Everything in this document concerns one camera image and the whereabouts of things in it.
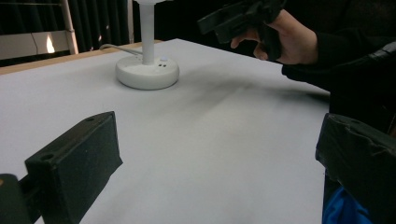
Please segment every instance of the blue object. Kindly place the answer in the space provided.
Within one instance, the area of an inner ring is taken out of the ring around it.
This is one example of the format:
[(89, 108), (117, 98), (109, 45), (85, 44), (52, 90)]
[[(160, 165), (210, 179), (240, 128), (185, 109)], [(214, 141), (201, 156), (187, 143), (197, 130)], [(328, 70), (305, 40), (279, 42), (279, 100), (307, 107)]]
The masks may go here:
[(367, 209), (343, 187), (338, 188), (323, 208), (323, 224), (373, 224)]

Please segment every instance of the white power cord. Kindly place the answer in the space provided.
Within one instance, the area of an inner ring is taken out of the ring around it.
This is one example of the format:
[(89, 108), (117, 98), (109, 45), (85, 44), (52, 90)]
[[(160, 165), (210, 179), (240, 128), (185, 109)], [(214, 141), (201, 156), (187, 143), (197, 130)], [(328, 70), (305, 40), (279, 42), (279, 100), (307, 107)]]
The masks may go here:
[(115, 45), (110, 45), (110, 44), (104, 44), (102, 45), (99, 49), (107, 49), (107, 48), (113, 48), (113, 49), (119, 49), (128, 53), (132, 53), (134, 55), (138, 55), (138, 54), (143, 54), (141, 51), (139, 50), (135, 50), (135, 49), (125, 49), (125, 48), (121, 48)]

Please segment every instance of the white table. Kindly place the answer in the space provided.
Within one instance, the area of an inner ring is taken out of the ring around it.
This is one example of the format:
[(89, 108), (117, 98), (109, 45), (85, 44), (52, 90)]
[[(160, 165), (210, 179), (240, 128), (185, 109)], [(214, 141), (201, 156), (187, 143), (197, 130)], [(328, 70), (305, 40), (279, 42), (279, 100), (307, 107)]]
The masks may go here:
[(50, 141), (115, 111), (124, 164), (82, 224), (320, 223), (328, 105), (314, 96), (328, 93), (279, 64), (184, 40), (155, 54), (180, 67), (159, 91), (117, 81), (121, 51), (0, 76), (0, 173), (24, 177)]

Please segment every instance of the human hand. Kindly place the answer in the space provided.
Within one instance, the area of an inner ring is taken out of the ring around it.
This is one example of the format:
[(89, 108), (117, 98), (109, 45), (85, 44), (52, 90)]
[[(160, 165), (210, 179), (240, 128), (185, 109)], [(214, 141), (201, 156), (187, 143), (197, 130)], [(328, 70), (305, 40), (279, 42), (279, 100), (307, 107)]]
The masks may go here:
[[(281, 56), (277, 59), (283, 64), (312, 64), (318, 60), (318, 40), (315, 32), (308, 29), (282, 9), (277, 18), (268, 26), (277, 30), (281, 43)], [(235, 49), (244, 40), (254, 40), (258, 44), (253, 51), (256, 58), (268, 60), (265, 43), (262, 43), (256, 29), (250, 28), (244, 34), (233, 38), (231, 48)]]

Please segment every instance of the round white base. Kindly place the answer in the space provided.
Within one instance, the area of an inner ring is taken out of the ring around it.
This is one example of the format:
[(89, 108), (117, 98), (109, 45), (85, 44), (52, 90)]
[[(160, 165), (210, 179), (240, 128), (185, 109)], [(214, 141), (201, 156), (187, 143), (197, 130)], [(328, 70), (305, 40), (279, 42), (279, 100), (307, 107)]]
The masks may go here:
[(178, 80), (179, 69), (175, 61), (160, 57), (154, 64), (142, 64), (141, 55), (119, 60), (116, 64), (117, 79), (139, 90), (159, 90), (173, 85)]

